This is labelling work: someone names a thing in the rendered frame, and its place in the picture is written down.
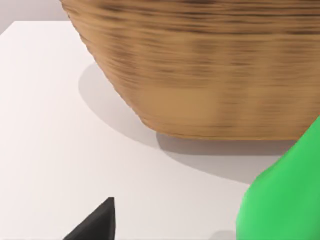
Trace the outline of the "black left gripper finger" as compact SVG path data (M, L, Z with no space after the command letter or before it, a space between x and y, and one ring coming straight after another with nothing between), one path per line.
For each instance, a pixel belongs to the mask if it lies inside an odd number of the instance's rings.
M115 240L115 198L108 197L62 240Z

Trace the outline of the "woven wicker basket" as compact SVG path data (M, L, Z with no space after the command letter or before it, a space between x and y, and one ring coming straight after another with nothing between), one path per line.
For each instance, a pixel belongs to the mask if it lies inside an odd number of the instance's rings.
M176 137L294 140L320 115L320 0L60 0L115 91Z

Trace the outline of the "green bottle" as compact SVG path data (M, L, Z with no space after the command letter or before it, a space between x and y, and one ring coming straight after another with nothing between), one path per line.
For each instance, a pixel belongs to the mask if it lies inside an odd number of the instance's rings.
M320 240L320 116L245 192L236 240Z

